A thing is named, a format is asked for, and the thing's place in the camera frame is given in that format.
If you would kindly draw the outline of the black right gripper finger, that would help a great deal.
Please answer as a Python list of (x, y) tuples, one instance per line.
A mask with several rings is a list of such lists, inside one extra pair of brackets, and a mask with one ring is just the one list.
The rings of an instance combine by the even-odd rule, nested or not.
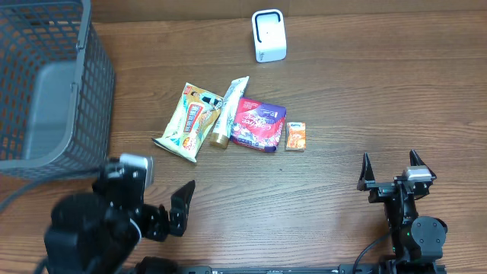
[(375, 182), (374, 172), (367, 152), (363, 154), (361, 175), (359, 181), (363, 183)]
[(412, 149), (409, 152), (409, 162), (410, 165), (413, 166), (426, 166), (425, 162), (419, 157), (418, 153), (415, 149)]

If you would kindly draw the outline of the orange tissue pack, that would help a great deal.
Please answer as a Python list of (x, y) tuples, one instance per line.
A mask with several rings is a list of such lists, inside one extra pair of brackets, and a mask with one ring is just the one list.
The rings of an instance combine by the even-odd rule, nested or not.
[(286, 151), (304, 151), (306, 149), (306, 123), (289, 122), (286, 125)]

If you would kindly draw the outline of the yellow snack bag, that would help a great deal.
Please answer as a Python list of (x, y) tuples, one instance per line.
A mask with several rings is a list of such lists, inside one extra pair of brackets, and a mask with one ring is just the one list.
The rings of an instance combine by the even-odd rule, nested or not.
[(156, 146), (196, 163), (196, 156), (220, 116), (223, 98), (186, 83), (163, 135), (152, 139)]

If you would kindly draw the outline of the red purple packet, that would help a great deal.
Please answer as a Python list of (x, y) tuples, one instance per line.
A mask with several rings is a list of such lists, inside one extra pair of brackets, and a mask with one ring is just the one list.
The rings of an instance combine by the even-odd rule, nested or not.
[(230, 140), (248, 148), (276, 152), (285, 125), (286, 108), (242, 97)]

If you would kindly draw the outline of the white tube gold cap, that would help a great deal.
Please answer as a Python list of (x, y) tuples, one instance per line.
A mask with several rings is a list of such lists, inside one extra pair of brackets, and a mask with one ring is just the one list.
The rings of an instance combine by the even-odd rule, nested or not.
[(221, 114), (211, 134), (211, 145), (223, 149), (227, 148), (229, 139), (231, 137), (231, 130), (234, 124), (237, 107), (240, 99), (244, 95), (249, 79), (250, 77), (246, 76), (234, 79), (231, 82), (231, 85), (224, 96)]

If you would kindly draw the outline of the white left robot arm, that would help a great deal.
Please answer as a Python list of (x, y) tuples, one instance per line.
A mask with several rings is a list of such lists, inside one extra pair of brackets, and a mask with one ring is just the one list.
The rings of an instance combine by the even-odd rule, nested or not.
[(143, 238), (163, 242), (183, 236), (196, 188), (191, 180), (171, 196), (171, 207), (148, 205), (145, 190), (154, 181), (151, 157), (111, 158), (89, 193), (61, 199), (44, 235), (50, 273), (118, 273)]

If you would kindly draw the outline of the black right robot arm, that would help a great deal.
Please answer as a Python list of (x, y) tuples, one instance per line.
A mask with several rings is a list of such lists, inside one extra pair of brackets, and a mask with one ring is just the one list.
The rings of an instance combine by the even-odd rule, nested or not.
[[(356, 258), (353, 273), (445, 273), (436, 261), (443, 256), (447, 225), (439, 218), (420, 216), (415, 202), (429, 194), (436, 174), (419, 157), (409, 152), (410, 165), (389, 183), (375, 180), (370, 158), (363, 155), (357, 190), (368, 191), (370, 203), (382, 203), (389, 231), (369, 244)], [(363, 256), (373, 247), (391, 239), (393, 253), (378, 263), (361, 265)]]

